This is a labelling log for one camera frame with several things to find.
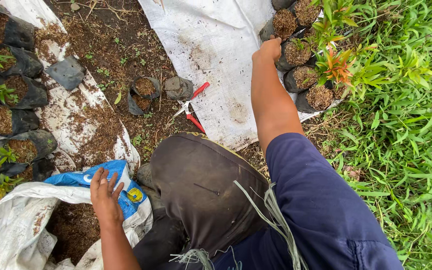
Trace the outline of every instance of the green grass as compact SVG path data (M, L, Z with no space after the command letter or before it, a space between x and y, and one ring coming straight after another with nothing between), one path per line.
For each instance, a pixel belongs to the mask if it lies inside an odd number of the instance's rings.
M335 109L345 117L334 146L349 155L330 162L363 196L404 267L432 269L432 0L354 4L353 33L363 47L378 45L358 62L383 67L371 79L391 83L361 82ZM344 166L361 169L359 181Z

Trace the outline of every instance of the white tarp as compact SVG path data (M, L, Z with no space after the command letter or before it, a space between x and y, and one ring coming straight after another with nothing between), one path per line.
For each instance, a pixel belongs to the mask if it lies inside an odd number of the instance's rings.
M208 138L233 150L257 141L251 56L261 46L259 31L275 13L271 1L163 0L164 9L153 0L139 3L178 76L196 88L211 84L193 107Z

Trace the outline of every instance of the left hand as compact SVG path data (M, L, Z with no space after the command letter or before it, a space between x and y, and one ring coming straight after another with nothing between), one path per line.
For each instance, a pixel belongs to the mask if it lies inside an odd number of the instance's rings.
M90 185L91 202L101 230L122 227L124 221L123 211L118 204L118 196L124 183L119 183L113 192L118 174L115 172L108 182L109 173L109 170L99 168L91 179Z

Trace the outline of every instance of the dark pants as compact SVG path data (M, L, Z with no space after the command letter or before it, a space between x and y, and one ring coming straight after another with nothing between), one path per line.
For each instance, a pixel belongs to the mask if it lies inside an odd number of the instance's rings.
M267 227L237 180L266 215L268 181L241 157L202 135L179 133L162 141L151 156L155 190L164 208L153 212L153 228L134 247L142 270L185 269L170 254L204 249L214 261L229 246ZM190 244L183 250L185 234ZM188 269L201 269L200 263Z

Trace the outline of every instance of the person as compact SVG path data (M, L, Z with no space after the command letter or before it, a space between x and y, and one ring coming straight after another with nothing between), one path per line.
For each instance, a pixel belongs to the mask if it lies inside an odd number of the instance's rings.
M403 269L368 206L304 136L297 108L274 65L280 43L279 38L265 41L252 56L251 104L277 205L304 261L299 266ZM108 182L106 170L91 181L105 270L208 269L203 259L169 261L171 254L190 250L201 250L216 270L293 268L285 238L255 210L272 219L262 199L269 183L241 157L187 132L163 140L143 168L148 179L138 171L138 181L158 196L148 195L153 198L153 228L134 249L117 204L122 184L113 192L116 176Z

